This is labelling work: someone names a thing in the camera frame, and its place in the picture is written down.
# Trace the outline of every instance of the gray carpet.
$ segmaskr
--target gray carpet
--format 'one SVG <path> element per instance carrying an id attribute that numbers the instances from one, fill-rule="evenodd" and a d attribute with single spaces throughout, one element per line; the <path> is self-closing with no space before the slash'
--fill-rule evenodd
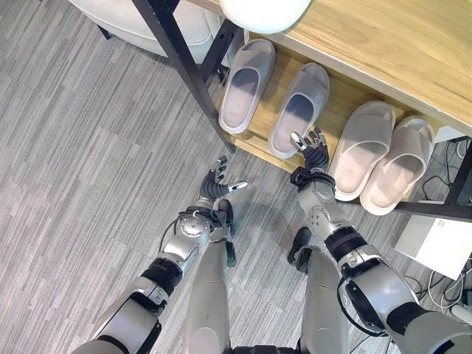
<path id="1" fill-rule="evenodd" d="M 212 92 L 221 92 L 215 82 Z M 86 341 L 223 153 L 167 59 L 106 41 L 67 1 L 0 0 L 0 352 L 70 353 Z M 444 145 L 435 156 L 444 163 Z M 445 169 L 433 161 L 428 173 Z M 294 346 L 305 290 L 285 261 L 304 225 L 296 190 L 287 173 L 241 150 L 229 157 L 227 180 L 237 179 L 250 185 L 231 197 L 232 343 Z M 447 193 L 438 181 L 428 188 Z M 407 216 L 345 209 L 399 271 L 426 284 L 429 271 L 392 250 Z M 181 351 L 191 277 L 174 292 L 153 353 Z M 350 334 L 352 347 L 364 337 Z M 356 352 L 386 345 L 369 339 Z"/>

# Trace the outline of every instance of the slipper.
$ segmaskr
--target slipper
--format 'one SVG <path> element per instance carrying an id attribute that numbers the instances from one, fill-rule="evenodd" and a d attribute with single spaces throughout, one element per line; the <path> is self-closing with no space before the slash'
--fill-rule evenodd
<path id="1" fill-rule="evenodd" d="M 336 199 L 356 199 L 370 173 L 390 149 L 395 110 L 382 101 L 364 103 L 347 121 L 328 174 L 336 181 Z"/>
<path id="2" fill-rule="evenodd" d="M 306 137 L 326 105 L 330 94 L 330 77 L 322 66 L 304 65 L 292 80 L 279 112 L 279 119 L 268 141 L 269 150 L 281 159 L 295 154 L 290 134 Z"/>
<path id="3" fill-rule="evenodd" d="M 219 123 L 228 133 L 247 129 L 275 63 L 274 45 L 254 39 L 236 53 L 221 103 Z"/>
<path id="4" fill-rule="evenodd" d="M 434 149 L 434 131 L 429 123 L 412 116 L 397 125 L 389 153 L 372 171 L 361 204 L 374 215 L 391 212 L 403 195 L 426 171 Z"/>
<path id="5" fill-rule="evenodd" d="M 285 31 L 311 0 L 220 0 L 224 15 L 239 27 L 266 35 Z"/>

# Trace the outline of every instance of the black metal frame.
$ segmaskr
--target black metal frame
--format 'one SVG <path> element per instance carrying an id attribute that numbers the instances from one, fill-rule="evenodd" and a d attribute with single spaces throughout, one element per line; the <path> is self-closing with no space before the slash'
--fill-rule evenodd
<path id="1" fill-rule="evenodd" d="M 235 146 L 218 124 L 218 110 L 208 92 L 206 81 L 221 64 L 229 45 L 242 29 L 230 20 L 225 20 L 199 69 L 173 16 L 179 0 L 133 0 L 133 3 L 226 148 L 234 152 Z"/>
<path id="2" fill-rule="evenodd" d="M 234 152 L 235 146 L 228 140 L 228 135 L 223 132 L 218 124 L 218 110 L 208 92 L 206 81 L 212 73 L 218 71 L 220 80 L 223 80 L 224 70 L 222 70 L 221 61 L 234 39 L 238 38 L 242 42 L 242 29 L 226 19 L 206 54 L 204 62 L 198 68 L 173 17 L 173 11 L 177 7 L 179 0 L 132 1 L 151 32 L 159 40 L 159 44 L 166 52 L 197 103 L 208 117 L 212 127 L 223 140 L 228 150 Z M 394 211 L 472 222 L 472 206 L 457 204 L 460 191 L 463 189 L 468 178 L 468 171 L 469 173 L 471 171 L 470 148 L 444 204 L 400 202 Z M 360 201 L 355 199 L 348 203 L 360 204 Z"/>

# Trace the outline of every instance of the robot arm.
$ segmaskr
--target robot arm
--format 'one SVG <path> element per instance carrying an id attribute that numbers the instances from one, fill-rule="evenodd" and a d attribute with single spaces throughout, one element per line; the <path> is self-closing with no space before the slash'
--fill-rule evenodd
<path id="1" fill-rule="evenodd" d="M 342 275 L 338 293 L 345 285 L 364 324 L 356 327 L 375 336 L 388 334 L 402 353 L 469 353 L 471 331 L 446 315 L 423 309 L 405 278 L 345 218 L 335 200 L 334 180 L 325 173 L 325 138 L 318 128 L 310 137 L 312 141 L 292 133 L 305 168 L 291 175 L 291 183 L 299 187 L 299 203 L 312 233 L 324 241 L 337 263 Z"/>
<path id="2" fill-rule="evenodd" d="M 221 184 L 226 157 L 220 157 L 201 183 L 194 206 L 169 225 L 173 235 L 159 247 L 157 258 L 100 317 L 92 340 L 72 354 L 149 353 L 161 331 L 159 315 L 169 297 L 210 241 L 227 241 L 232 229 L 231 208 L 213 210 L 215 200 L 247 186 L 247 182 Z"/>

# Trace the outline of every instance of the gray slipper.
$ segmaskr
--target gray slipper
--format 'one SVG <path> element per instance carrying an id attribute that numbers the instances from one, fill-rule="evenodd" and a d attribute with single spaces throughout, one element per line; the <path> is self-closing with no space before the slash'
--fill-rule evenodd
<path id="1" fill-rule="evenodd" d="M 279 112 L 279 120 L 268 141 L 272 154 L 287 159 L 295 154 L 290 133 L 306 137 L 326 105 L 330 94 L 330 78 L 316 63 L 304 65 L 292 80 Z"/>
<path id="2" fill-rule="evenodd" d="M 237 52 L 229 73 L 219 123 L 228 133 L 241 133 L 251 122 L 275 63 L 274 45 L 254 39 Z"/>

